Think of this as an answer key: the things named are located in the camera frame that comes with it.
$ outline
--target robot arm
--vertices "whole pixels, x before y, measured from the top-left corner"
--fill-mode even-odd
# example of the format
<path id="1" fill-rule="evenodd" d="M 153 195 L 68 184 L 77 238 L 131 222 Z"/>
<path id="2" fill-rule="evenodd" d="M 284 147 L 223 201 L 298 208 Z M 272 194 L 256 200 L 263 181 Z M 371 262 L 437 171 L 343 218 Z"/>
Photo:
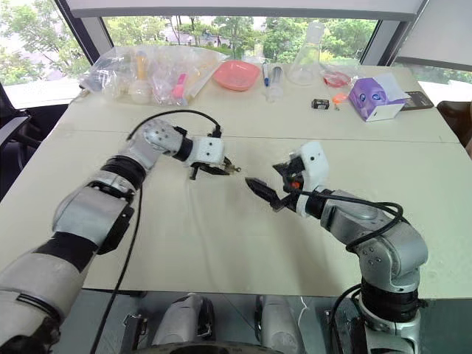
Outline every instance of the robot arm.
<path id="1" fill-rule="evenodd" d="M 365 240 L 392 219 L 373 206 L 346 201 L 354 195 L 321 187 L 328 165 L 318 142 L 301 146 L 288 163 L 274 168 L 282 176 L 287 196 L 281 200 L 264 182 L 247 178 L 251 190 L 275 211 L 287 207 L 302 217 L 319 219 L 322 227 L 358 255 L 362 274 L 359 308 L 366 324 L 367 352 L 389 348 L 419 353 L 417 288 L 419 267 L 428 258 L 420 234 L 400 221 L 378 237 Z"/>
<path id="2" fill-rule="evenodd" d="M 189 139 L 186 133 L 160 119 L 142 125 L 118 155 L 60 203 L 52 238 L 0 273 L 0 352 L 47 353 L 59 340 L 59 326 L 91 261 L 118 247 L 136 191 L 160 155 L 194 171 L 228 175 L 238 170 L 224 156 L 221 139 Z"/>

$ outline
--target black phone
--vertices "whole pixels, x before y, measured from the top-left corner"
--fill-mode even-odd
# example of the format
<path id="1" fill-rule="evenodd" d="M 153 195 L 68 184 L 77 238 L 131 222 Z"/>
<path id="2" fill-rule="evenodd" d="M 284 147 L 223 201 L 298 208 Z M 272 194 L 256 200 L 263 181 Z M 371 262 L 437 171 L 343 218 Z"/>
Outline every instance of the black phone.
<path id="1" fill-rule="evenodd" d="M 430 101 L 427 96 L 421 91 L 408 91 L 410 98 L 406 99 L 406 103 L 401 111 L 413 111 L 415 109 L 427 109 L 433 108 L 434 104 Z"/>

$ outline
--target pink plastic dish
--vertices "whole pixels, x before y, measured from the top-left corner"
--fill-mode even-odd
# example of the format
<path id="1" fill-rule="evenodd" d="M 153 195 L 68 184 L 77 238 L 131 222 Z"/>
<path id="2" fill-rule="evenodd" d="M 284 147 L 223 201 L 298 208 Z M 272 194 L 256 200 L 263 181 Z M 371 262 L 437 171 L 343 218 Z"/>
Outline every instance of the pink plastic dish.
<path id="1" fill-rule="evenodd" d="M 217 83 L 234 91 L 249 89 L 259 77 L 260 69 L 240 60 L 230 60 L 222 63 L 213 74 Z"/>

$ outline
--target window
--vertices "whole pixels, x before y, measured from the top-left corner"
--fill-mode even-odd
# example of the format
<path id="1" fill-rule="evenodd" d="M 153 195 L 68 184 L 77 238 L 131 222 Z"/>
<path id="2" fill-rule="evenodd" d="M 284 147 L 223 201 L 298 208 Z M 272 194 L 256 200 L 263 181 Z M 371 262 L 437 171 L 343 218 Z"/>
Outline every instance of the window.
<path id="1" fill-rule="evenodd" d="M 0 82 L 15 108 L 68 103 L 90 67 L 53 0 L 0 0 Z"/>
<path id="2" fill-rule="evenodd" d="M 472 100 L 472 72 L 406 63 L 394 63 L 394 66 L 410 68 L 434 105 L 441 101 Z"/>
<path id="3" fill-rule="evenodd" d="M 325 25 L 321 60 L 358 63 L 377 21 L 248 16 L 126 16 L 103 18 L 115 46 L 201 46 L 236 59 L 291 63 L 311 21 Z"/>

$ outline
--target small black device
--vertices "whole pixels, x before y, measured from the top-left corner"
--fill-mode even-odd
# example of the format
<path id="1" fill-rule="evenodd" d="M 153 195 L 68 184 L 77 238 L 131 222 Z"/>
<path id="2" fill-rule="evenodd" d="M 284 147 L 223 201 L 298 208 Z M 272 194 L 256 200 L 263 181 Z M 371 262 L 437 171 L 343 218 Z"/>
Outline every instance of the small black device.
<path id="1" fill-rule="evenodd" d="M 434 104 L 430 101 L 427 96 L 421 91 L 409 91 L 410 98 L 406 99 L 406 103 L 401 111 L 413 111 L 415 109 L 427 109 L 433 108 Z"/>
<path id="2" fill-rule="evenodd" d="M 315 98 L 311 102 L 311 108 L 313 109 L 328 109 L 330 107 L 329 100 L 320 100 L 319 98 Z"/>

